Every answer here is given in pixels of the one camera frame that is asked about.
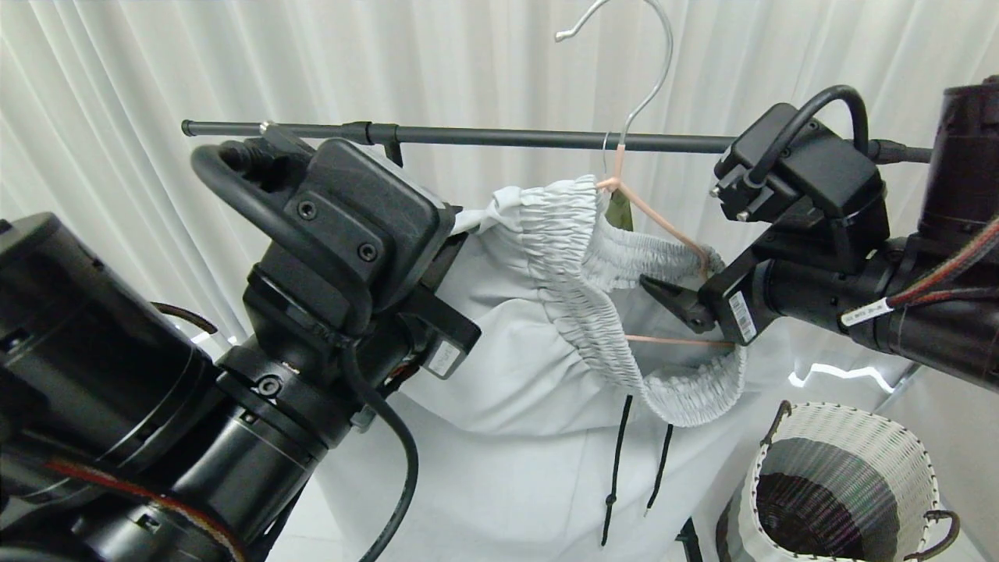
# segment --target brown handle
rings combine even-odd
[[[930,521],[939,521],[943,518],[950,519],[950,529],[947,530],[947,536],[936,545],[931,546],[922,552],[914,552],[902,560],[916,560],[919,562],[922,560],[929,560],[937,554],[947,550],[947,548],[954,544],[954,541],[957,540],[957,535],[961,533],[961,518],[958,517],[953,511],[946,511],[942,509],[927,511],[926,515],[923,517]]]
[[[783,419],[784,415],[791,415],[791,403],[787,400],[780,402],[780,407],[777,408],[777,416],[773,418],[773,423],[770,424],[770,429],[766,432],[766,436],[759,442],[760,446],[771,444],[773,434],[777,432],[777,426],[780,425],[780,420]]]

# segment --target gathered fabric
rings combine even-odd
[[[626,340],[721,335],[693,334],[638,286],[695,288],[698,257],[612,227],[607,202],[587,175],[506,187],[459,216],[471,236],[438,295],[483,336],[449,380],[421,371],[390,400],[421,483],[386,560],[657,559],[737,442],[740,396],[791,371],[774,329],[749,348]],[[398,448],[377,421],[318,471],[348,557],[392,511]]]

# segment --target laundry basket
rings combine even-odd
[[[933,465],[901,425],[839,404],[780,405],[717,525],[721,562],[926,560],[957,538]],[[932,526],[949,519],[939,544]]]

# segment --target black drawstring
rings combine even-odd
[[[648,510],[652,509],[652,504],[655,503],[655,496],[659,495],[659,484],[662,483],[662,473],[666,469],[666,453],[669,452],[669,440],[673,438],[673,424],[666,426],[666,438],[662,441],[662,455],[659,456],[659,471],[655,473],[655,486],[652,486],[652,495],[648,497],[648,503],[645,504],[645,514],[648,514]]]
[[[600,539],[600,546],[607,544],[607,532],[610,531],[610,514],[614,509],[614,502],[617,501],[617,467],[621,462],[621,445],[624,443],[624,428],[627,426],[627,414],[631,411],[631,395],[624,399],[624,410],[621,411],[621,424],[617,428],[617,445],[614,447],[614,470],[610,477],[610,494],[604,503],[607,505],[607,513],[603,517],[603,538]]]

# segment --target clothing rack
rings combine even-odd
[[[365,145],[382,145],[386,156],[403,164],[403,143],[448,144],[463,146],[511,146],[522,148],[566,148],[583,150],[613,150],[617,133],[588,131],[539,131],[527,129],[467,129],[453,127],[407,127],[394,123],[356,121],[343,125],[308,125],[286,123],[282,127],[306,139],[346,138]],[[181,122],[181,131],[189,137],[203,135],[257,136],[260,123],[219,121]],[[721,154],[735,137],[700,135],[653,135],[629,133],[627,149],[635,152],[686,152]],[[876,164],[895,162],[929,162],[931,150],[913,148],[889,140],[871,140],[867,155]]]

